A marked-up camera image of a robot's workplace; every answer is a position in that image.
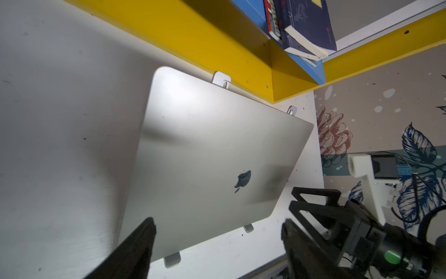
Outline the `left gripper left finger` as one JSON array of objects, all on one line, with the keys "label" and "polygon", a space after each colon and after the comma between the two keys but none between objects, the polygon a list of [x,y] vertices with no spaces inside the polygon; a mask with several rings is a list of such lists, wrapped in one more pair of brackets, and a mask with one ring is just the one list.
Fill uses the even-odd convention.
[{"label": "left gripper left finger", "polygon": [[95,270],[88,279],[146,279],[156,226],[146,218]]}]

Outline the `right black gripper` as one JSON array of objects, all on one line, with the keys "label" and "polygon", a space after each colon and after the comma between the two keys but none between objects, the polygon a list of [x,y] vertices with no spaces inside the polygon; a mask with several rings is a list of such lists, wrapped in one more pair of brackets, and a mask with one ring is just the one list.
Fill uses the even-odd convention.
[{"label": "right black gripper", "polygon": [[[351,270],[359,275],[370,267],[383,277],[398,279],[428,279],[435,274],[433,245],[400,227],[381,225],[357,201],[339,206],[339,190],[294,187],[292,195],[297,201],[291,201],[289,210],[334,262],[348,254]],[[308,203],[302,195],[324,197],[329,217],[312,212],[323,206]]]}]

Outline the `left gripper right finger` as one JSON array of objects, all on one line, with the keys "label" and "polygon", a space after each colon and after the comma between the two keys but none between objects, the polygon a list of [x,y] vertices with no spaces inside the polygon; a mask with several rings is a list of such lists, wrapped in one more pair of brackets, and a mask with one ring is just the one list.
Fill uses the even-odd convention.
[{"label": "left gripper right finger", "polygon": [[291,219],[282,224],[281,239],[291,279],[350,279]]}]

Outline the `silver laptop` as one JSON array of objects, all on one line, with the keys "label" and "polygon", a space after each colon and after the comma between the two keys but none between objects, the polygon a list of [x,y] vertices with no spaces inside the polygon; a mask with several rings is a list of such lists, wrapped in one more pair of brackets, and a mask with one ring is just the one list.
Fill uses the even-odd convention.
[{"label": "silver laptop", "polygon": [[313,124],[170,67],[155,71],[118,240],[152,260],[269,217]]}]

